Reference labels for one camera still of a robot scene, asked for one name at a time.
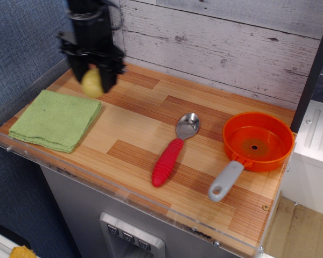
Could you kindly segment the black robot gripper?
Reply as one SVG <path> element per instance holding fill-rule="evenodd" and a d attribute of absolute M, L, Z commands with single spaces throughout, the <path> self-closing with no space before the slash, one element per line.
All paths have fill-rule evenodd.
<path fill-rule="evenodd" d="M 61 51 L 67 55 L 69 65 L 78 82 L 82 81 L 89 65 L 99 69 L 104 93 L 116 85 L 117 75 L 123 74 L 124 54 L 114 45 L 109 12 L 68 12 L 73 31 L 60 31 Z"/>

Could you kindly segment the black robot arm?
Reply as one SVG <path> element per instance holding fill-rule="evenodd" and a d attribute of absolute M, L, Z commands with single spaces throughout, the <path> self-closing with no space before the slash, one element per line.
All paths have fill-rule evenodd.
<path fill-rule="evenodd" d="M 116 84 L 117 75 L 123 73 L 124 53 L 114 45 L 109 8 L 111 1 L 68 1 L 67 15 L 73 31 L 60 31 L 60 50 L 80 82 L 90 65 L 99 69 L 100 86 L 108 93 Z"/>

